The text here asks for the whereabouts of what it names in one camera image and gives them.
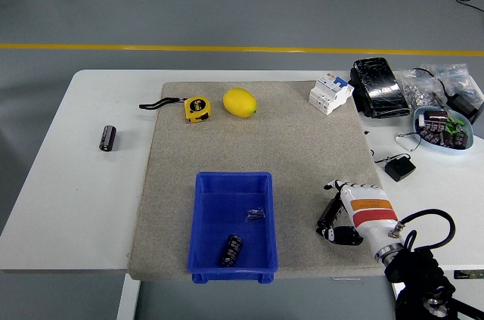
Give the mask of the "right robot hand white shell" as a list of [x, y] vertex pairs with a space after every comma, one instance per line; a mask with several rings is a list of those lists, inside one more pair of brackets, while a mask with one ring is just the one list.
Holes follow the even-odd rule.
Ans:
[[398, 218], [384, 190], [376, 185], [333, 180], [324, 186], [336, 196], [317, 221], [316, 232], [333, 244], [358, 246], [368, 241], [377, 261], [385, 261], [403, 248], [392, 233]]

